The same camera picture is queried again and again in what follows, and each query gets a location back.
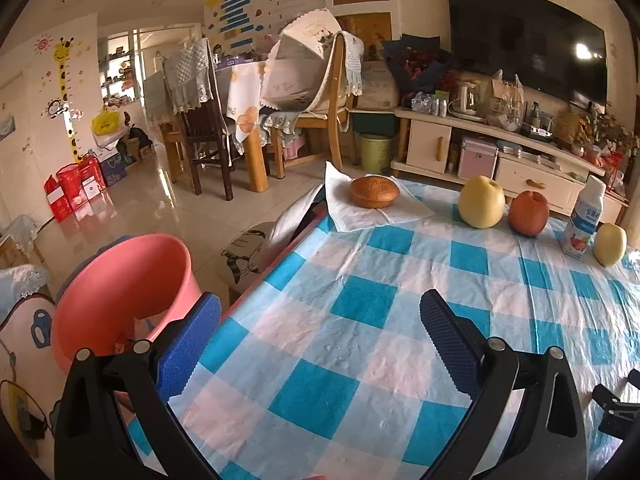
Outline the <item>white paper napkin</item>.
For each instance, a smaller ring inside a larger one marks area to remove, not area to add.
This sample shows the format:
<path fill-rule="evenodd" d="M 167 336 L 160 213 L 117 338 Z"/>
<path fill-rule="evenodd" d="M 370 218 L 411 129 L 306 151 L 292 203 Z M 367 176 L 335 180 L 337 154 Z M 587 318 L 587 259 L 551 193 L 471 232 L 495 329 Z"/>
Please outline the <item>white paper napkin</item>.
<path fill-rule="evenodd" d="M 326 163 L 324 190 L 338 232 L 413 222 L 435 214 L 393 177 L 371 174 L 352 179 L 330 162 Z"/>

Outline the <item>black television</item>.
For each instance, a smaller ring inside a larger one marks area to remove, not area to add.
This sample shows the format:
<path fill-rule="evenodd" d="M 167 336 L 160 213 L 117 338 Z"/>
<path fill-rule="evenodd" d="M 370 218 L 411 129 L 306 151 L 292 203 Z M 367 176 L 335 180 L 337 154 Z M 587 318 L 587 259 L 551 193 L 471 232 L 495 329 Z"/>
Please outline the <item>black television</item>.
<path fill-rule="evenodd" d="M 469 72 L 506 79 L 585 107 L 604 105 L 604 31 L 548 0 L 448 0 L 451 51 Z"/>

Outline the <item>white TV cabinet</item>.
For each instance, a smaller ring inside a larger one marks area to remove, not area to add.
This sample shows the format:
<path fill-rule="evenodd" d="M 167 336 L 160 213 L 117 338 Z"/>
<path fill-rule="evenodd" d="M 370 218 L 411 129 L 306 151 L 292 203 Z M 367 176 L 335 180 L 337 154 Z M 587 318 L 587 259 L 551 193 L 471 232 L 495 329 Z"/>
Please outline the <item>white TV cabinet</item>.
<path fill-rule="evenodd" d="M 553 212 L 569 216 L 587 179 L 604 177 L 604 170 L 550 143 L 535 141 L 481 122 L 420 114 L 398 108 L 398 151 L 392 173 L 415 174 L 437 181 L 465 184 L 458 177 L 464 136 L 494 142 L 498 159 L 494 179 L 504 195 L 524 191 L 542 194 Z"/>

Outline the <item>red orange apple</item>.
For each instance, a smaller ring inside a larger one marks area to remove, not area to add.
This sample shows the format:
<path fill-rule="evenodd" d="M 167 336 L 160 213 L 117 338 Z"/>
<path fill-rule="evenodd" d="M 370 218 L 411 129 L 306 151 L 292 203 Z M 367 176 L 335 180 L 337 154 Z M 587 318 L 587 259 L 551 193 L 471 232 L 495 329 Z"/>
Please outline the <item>red orange apple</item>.
<path fill-rule="evenodd" d="M 511 202 L 508 221 L 521 235 L 537 236 L 546 227 L 548 218 L 548 200 L 538 192 L 521 192 Z"/>

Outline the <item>green waste basket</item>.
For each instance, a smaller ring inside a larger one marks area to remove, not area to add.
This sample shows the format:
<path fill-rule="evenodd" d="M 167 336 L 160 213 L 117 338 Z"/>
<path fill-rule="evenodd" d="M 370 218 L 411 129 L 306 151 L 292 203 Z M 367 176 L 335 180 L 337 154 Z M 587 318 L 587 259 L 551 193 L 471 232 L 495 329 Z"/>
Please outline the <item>green waste basket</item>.
<path fill-rule="evenodd" d="M 369 174 L 386 174 L 393 156 L 393 140 L 376 134 L 360 134 L 360 166 Z"/>

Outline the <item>yellow pear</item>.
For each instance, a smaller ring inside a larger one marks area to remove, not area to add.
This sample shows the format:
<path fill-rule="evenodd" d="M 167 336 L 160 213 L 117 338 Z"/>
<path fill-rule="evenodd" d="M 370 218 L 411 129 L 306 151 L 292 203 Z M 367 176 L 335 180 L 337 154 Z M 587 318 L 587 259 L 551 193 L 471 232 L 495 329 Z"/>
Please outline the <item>yellow pear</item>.
<path fill-rule="evenodd" d="M 506 198 L 498 183 L 485 176 L 472 177 L 460 191 L 458 211 L 462 220 L 475 229 L 495 226 L 503 217 Z"/>
<path fill-rule="evenodd" d="M 627 247 L 626 231 L 613 223 L 603 223 L 597 230 L 593 253 L 597 262 L 605 268 L 615 266 L 622 260 Z"/>

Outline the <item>yellow plastic bag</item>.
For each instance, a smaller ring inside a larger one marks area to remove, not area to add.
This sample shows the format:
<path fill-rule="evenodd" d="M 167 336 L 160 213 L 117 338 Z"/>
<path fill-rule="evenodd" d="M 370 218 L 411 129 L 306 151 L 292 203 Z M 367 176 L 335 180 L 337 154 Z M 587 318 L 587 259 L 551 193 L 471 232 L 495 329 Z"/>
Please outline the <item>yellow plastic bag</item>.
<path fill-rule="evenodd" d="M 122 130 L 125 118 L 118 108 L 104 106 L 99 114 L 92 118 L 91 131 L 95 136 L 110 136 Z"/>

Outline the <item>electric kettle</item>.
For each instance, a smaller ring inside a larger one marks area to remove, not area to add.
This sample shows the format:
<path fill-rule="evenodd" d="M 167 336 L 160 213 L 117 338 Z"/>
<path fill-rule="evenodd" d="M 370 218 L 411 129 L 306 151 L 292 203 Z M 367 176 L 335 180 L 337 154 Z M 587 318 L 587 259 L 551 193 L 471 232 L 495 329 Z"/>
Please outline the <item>electric kettle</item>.
<path fill-rule="evenodd" d="M 452 114 L 480 116 L 480 82 L 478 80 L 460 81 L 454 89 L 449 110 Z"/>

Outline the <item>wooden chair with covers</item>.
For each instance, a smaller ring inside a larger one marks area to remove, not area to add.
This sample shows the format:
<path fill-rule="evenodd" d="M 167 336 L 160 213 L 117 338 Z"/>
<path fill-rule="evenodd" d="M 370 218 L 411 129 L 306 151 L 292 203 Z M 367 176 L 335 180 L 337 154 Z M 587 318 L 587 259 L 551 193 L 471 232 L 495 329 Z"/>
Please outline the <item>wooden chair with covers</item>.
<path fill-rule="evenodd" d="M 326 132 L 329 159 L 342 166 L 340 135 L 348 108 L 362 95 L 363 42 L 342 29 L 327 8 L 304 13 L 280 33 L 262 78 L 262 122 L 273 146 L 274 175 L 284 177 L 285 139 L 298 130 Z"/>

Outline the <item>cartoon print stool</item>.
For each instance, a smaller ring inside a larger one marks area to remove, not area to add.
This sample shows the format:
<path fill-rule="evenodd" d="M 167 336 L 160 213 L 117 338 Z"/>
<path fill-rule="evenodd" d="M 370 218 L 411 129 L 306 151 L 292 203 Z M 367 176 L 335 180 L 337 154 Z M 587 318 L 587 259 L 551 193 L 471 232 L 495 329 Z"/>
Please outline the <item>cartoon print stool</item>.
<path fill-rule="evenodd" d="M 273 222 L 252 226 L 222 248 L 215 258 L 216 274 L 227 287 L 229 304 L 234 304 L 262 274 L 260 253 L 273 227 Z"/>

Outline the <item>white Ambrosial yogurt bottle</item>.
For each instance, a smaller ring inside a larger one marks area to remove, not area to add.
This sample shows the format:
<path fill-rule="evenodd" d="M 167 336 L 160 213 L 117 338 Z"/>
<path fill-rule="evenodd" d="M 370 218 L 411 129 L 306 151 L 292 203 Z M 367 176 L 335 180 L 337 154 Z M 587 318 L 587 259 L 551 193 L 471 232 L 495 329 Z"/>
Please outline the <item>white Ambrosial yogurt bottle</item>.
<path fill-rule="evenodd" d="M 605 184 L 597 177 L 587 179 L 563 231 L 561 248 L 565 255 L 580 259 L 586 252 L 600 223 L 605 190 Z"/>

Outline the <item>yellow pear right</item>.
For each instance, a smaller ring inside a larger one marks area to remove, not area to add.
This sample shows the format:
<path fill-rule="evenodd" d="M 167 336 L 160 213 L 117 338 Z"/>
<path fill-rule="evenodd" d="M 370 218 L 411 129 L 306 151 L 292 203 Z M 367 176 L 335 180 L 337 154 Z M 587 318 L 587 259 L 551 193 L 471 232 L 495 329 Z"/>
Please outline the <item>yellow pear right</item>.
<path fill-rule="evenodd" d="M 622 260 L 627 247 L 626 231 L 613 223 L 603 223 L 597 230 L 593 253 L 597 262 L 605 268 L 615 266 Z"/>

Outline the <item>red gift boxes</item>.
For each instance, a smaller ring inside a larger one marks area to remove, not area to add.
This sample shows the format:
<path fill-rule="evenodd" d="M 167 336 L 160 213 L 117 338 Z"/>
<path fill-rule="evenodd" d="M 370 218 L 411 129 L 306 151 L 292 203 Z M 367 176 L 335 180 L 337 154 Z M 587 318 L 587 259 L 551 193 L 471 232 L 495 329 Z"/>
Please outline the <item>red gift boxes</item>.
<path fill-rule="evenodd" d="M 87 155 L 50 174 L 43 185 L 53 218 L 64 221 L 106 189 L 100 163 Z"/>

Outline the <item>yellow pear left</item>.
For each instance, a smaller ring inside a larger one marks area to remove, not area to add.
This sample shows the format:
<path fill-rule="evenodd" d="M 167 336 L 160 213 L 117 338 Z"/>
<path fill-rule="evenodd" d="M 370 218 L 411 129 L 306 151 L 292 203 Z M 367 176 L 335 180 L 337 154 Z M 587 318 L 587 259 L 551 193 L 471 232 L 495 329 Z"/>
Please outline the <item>yellow pear left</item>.
<path fill-rule="evenodd" d="M 475 229 L 495 226 L 503 217 L 506 198 L 498 183 L 485 176 L 472 177 L 460 191 L 458 211 L 462 220 Z"/>

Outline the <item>pink plastic trash bin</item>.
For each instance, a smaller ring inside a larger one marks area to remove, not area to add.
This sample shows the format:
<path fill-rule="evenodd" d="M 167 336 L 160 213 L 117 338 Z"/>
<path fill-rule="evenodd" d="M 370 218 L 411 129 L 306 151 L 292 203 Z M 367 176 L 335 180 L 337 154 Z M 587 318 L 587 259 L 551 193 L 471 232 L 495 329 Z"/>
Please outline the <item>pink plastic trash bin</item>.
<path fill-rule="evenodd" d="M 156 321 L 146 335 L 153 340 L 201 294 L 182 240 L 163 233 L 127 238 L 96 256 L 62 293 L 52 322 L 55 361 L 67 372 L 82 348 L 108 356 L 146 318 Z"/>

